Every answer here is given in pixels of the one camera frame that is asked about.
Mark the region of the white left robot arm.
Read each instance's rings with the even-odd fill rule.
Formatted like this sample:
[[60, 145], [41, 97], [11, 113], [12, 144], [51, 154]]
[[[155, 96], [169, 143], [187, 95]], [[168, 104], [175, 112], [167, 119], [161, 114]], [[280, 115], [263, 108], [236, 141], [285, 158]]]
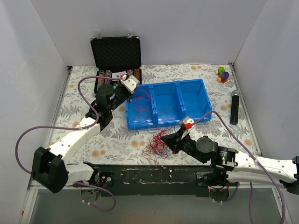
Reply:
[[70, 165], [69, 161], [88, 140], [104, 130], [113, 118], [113, 110], [130, 100], [133, 93], [122, 84], [116, 88], [110, 84], [101, 85], [92, 102], [96, 111], [90, 110], [76, 131], [69, 132], [47, 149], [40, 147], [35, 151], [31, 177], [52, 193], [78, 181], [84, 181], [90, 187], [96, 186], [100, 178], [95, 165], [88, 162]]

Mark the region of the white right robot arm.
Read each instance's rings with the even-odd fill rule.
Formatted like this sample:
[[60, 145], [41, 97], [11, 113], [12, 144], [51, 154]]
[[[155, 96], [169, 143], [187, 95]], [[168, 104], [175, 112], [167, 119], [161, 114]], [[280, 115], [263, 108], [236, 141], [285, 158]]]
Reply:
[[202, 186], [225, 186], [227, 183], [252, 182], [277, 184], [292, 194], [299, 193], [299, 158], [275, 160], [220, 146], [207, 136], [192, 140], [179, 130], [161, 137], [173, 154], [183, 151], [201, 163], [210, 163], [201, 171], [198, 182]]

